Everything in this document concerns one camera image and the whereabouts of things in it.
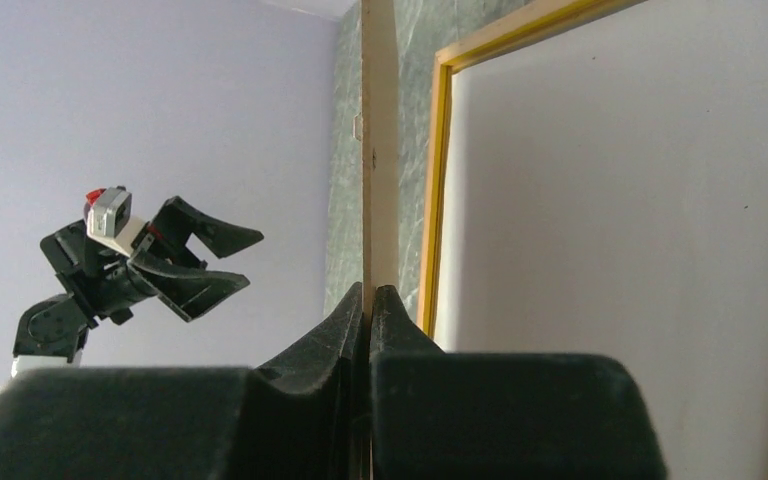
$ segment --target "robotic arm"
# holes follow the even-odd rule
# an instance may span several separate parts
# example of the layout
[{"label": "robotic arm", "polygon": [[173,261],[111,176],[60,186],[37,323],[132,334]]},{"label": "robotic arm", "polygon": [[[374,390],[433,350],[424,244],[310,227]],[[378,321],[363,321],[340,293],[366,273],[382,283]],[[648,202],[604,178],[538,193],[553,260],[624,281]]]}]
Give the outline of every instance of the robotic arm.
[{"label": "robotic arm", "polygon": [[218,258],[263,240],[263,234],[205,215],[180,197],[150,222],[131,215],[124,187],[87,194],[84,219],[40,242],[65,293],[32,306],[13,345],[15,377],[39,367],[78,366],[89,330],[100,320],[121,325],[131,307],[158,297],[185,322],[201,317],[249,285],[236,273],[207,270],[187,240],[195,235]]}]

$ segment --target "wooden strip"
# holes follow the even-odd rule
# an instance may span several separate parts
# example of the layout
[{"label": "wooden strip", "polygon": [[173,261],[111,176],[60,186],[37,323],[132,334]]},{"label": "wooden strip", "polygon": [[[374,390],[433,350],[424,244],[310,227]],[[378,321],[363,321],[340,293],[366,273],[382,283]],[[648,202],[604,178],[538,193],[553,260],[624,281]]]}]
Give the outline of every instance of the wooden strip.
[{"label": "wooden strip", "polygon": [[431,141],[425,177],[425,221],[422,226],[422,257],[419,269],[417,320],[419,328],[434,337],[437,315],[437,285],[440,279],[440,239],[443,232],[443,178],[449,148],[449,120],[452,95],[451,67],[434,62],[431,83]]},{"label": "wooden strip", "polygon": [[361,0],[363,312],[399,283],[399,55],[393,0]]},{"label": "wooden strip", "polygon": [[644,0],[534,0],[437,55],[454,73],[537,43]]},{"label": "wooden strip", "polygon": [[455,73],[572,30],[645,0],[533,0],[437,52],[431,91],[431,129],[425,189],[425,225],[419,272],[418,323],[434,338],[449,146],[451,81]]}]

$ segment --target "yellow trim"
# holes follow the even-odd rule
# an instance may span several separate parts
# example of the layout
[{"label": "yellow trim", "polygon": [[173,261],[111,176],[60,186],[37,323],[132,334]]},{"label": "yellow trim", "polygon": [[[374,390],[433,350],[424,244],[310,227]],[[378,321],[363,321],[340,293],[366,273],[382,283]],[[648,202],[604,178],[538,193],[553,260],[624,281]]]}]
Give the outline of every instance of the yellow trim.
[{"label": "yellow trim", "polygon": [[420,328],[429,337],[434,338],[437,314],[443,185],[452,114],[452,75],[642,1],[533,0],[435,55],[417,315]]}]

